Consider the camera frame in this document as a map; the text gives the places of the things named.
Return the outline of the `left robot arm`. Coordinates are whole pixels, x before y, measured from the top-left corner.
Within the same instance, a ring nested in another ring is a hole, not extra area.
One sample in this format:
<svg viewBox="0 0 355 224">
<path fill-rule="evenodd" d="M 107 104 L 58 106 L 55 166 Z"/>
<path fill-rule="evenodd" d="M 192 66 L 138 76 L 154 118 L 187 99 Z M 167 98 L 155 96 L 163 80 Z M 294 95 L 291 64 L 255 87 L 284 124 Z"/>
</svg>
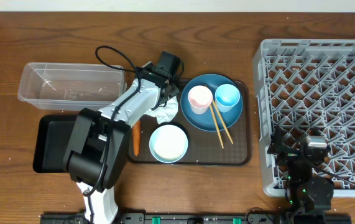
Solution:
<svg viewBox="0 0 355 224">
<path fill-rule="evenodd" d="M 84 196 L 89 223 L 112 223 L 118 213 L 114 185 L 124 166 L 132 127 L 149 110 L 165 106 L 176 96 L 181 61 L 148 62 L 136 67 L 131 87 L 97 111 L 82 109 L 76 117 L 63 170 Z"/>
</svg>

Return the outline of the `light blue bowl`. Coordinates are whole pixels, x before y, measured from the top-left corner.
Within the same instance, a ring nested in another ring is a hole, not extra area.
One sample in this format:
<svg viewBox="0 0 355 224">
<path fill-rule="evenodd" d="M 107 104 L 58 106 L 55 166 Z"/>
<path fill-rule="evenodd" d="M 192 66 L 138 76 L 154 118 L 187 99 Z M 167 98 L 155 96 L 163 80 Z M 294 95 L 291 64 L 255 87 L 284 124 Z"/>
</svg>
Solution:
<svg viewBox="0 0 355 224">
<path fill-rule="evenodd" d="M 159 126 L 150 136 L 149 149 L 152 156 L 161 163 L 179 161 L 188 150 L 188 137 L 178 126 Z"/>
</svg>

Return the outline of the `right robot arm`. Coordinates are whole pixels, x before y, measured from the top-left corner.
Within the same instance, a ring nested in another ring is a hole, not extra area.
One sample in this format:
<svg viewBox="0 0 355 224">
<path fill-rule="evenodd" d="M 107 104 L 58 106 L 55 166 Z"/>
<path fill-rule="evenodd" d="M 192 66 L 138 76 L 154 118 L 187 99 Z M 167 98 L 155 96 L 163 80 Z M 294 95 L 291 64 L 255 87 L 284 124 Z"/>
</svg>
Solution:
<svg viewBox="0 0 355 224">
<path fill-rule="evenodd" d="M 313 168 L 324 162 L 330 151 L 323 136 L 307 135 L 298 147 L 284 144 L 279 126 L 275 127 L 269 154 L 287 168 L 285 198 L 291 207 L 276 215 L 275 223 L 326 223 L 325 212 L 331 209 L 334 184 L 325 177 L 313 175 Z"/>
</svg>

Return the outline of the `orange carrot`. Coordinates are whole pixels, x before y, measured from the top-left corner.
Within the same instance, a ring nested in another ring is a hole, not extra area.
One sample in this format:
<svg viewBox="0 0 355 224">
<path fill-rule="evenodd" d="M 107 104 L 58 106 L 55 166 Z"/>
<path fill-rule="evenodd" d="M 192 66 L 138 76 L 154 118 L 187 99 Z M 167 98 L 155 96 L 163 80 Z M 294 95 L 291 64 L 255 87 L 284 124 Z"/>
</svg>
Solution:
<svg viewBox="0 0 355 224">
<path fill-rule="evenodd" d="M 132 137 L 133 137 L 133 152 L 135 156 L 140 153 L 141 146 L 141 121 L 138 120 L 132 127 Z"/>
</svg>

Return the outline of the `white napkin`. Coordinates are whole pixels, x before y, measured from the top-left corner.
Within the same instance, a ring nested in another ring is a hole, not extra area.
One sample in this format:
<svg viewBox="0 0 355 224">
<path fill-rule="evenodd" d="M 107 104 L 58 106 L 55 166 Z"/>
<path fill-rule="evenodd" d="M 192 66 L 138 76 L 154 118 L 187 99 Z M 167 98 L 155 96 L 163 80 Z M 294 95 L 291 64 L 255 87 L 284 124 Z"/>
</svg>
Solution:
<svg viewBox="0 0 355 224">
<path fill-rule="evenodd" d="M 159 106 L 155 110 L 149 109 L 145 115 L 156 118 L 158 124 L 171 122 L 178 113 L 177 97 L 169 99 L 165 105 Z"/>
</svg>

